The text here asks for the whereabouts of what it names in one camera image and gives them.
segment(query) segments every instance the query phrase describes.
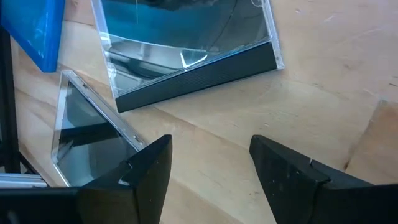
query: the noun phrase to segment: wood grain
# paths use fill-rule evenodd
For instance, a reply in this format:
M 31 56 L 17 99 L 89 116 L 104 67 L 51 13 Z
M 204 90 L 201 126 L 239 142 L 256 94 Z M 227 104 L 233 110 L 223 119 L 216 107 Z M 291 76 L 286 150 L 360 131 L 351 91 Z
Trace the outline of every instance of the wood grain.
M 122 114 L 147 142 L 173 135 L 163 223 L 275 223 L 249 157 L 252 134 L 340 170 L 351 161 L 350 174 L 374 183 L 396 181 L 396 147 L 381 149 L 384 137 L 370 131 L 361 136 L 367 127 L 386 126 L 386 138 L 397 133 L 391 109 L 379 104 L 398 101 L 397 1 L 272 5 L 285 70 Z M 65 12 L 59 70 L 76 71 L 115 107 L 89 0 L 68 1 Z M 21 151 L 45 180 L 60 185 L 50 161 L 59 71 L 39 72 L 14 41 L 12 58 Z M 378 112 L 380 105 L 389 112 Z M 376 119 L 374 112 L 388 116 Z
M 398 103 L 382 100 L 354 149 L 347 173 L 373 184 L 398 182 Z

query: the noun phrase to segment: wooden table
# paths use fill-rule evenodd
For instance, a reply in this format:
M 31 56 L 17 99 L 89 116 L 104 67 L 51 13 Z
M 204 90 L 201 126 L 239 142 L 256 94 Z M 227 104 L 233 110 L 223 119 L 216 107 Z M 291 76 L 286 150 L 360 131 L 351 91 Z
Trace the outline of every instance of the wooden table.
M 285 70 L 122 114 L 147 142 L 173 135 L 163 223 L 275 223 L 253 134 L 375 184 L 398 179 L 398 1 L 272 5 Z M 13 40 L 12 59 L 20 149 L 62 185 L 50 159 L 59 73 L 39 72 Z M 67 0 L 58 62 L 115 106 L 89 0 Z

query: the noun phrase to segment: blue plastic case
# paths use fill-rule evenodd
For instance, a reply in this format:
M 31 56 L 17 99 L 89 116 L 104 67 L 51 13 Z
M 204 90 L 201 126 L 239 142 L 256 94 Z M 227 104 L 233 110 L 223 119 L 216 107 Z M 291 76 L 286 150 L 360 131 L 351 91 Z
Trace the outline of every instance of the blue plastic case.
M 1 24 L 43 72 L 57 69 L 65 0 L 2 0 Z

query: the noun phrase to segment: clear plastic case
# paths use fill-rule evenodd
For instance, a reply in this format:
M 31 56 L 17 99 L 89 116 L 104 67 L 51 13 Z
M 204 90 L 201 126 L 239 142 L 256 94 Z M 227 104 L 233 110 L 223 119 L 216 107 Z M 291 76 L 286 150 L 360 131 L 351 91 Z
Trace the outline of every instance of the clear plastic case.
M 62 72 L 52 160 L 67 186 L 91 182 L 146 146 L 78 75 Z
M 268 0 L 92 4 L 115 98 L 266 42 L 284 67 Z

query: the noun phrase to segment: black plastic piece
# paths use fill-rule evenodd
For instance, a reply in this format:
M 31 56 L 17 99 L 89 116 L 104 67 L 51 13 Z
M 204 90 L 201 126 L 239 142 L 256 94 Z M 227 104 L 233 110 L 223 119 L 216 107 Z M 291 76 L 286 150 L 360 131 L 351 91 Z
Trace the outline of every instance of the black plastic piece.
M 271 42 L 116 98 L 119 113 L 277 69 Z
M 0 26 L 0 145 L 7 173 L 20 173 L 17 118 L 12 74 L 11 43 L 8 32 Z
M 158 224 L 171 159 L 167 135 L 82 187 L 0 189 L 0 223 Z
M 21 164 L 26 169 L 25 174 L 39 175 L 39 172 L 37 172 L 37 170 L 32 166 L 32 164 L 30 164 L 30 162 L 21 153 L 19 153 L 19 159 L 21 160 Z
M 372 185 L 264 136 L 250 154 L 278 224 L 398 223 L 398 184 Z

